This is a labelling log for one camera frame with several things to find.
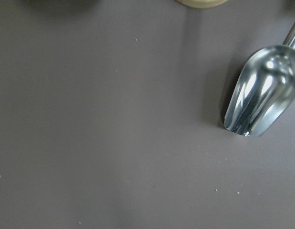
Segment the wooden mug tree stand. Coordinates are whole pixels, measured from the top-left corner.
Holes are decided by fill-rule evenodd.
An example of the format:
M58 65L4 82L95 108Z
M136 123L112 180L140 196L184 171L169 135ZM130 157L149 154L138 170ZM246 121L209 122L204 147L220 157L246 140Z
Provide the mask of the wooden mug tree stand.
M216 5L223 4L227 2L227 0L178 0L178 2L188 5Z

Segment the metal scoop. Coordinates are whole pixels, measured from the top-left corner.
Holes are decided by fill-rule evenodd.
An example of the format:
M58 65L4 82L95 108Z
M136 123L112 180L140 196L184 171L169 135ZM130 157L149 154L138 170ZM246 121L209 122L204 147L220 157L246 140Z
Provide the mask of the metal scoop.
M295 99L295 22L281 45L250 56L239 75L224 126L243 136L261 136Z

